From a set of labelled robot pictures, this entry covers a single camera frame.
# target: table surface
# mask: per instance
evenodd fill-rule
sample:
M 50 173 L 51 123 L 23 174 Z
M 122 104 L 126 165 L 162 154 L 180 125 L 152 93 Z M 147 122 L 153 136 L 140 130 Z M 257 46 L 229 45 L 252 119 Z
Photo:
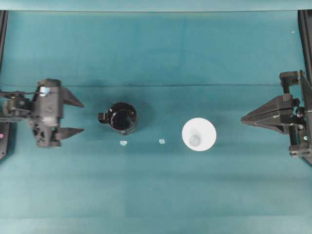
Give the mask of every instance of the table surface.
M 299 69 L 296 11 L 10 12 L 1 89 L 61 79 L 85 105 L 62 126 L 85 131 L 38 149 L 17 125 L 0 161 L 3 233 L 310 233 L 312 167 L 287 136 L 240 123 Z M 117 101 L 136 107 L 135 133 L 97 121 Z M 208 151 L 182 141 L 194 117 L 216 127 Z

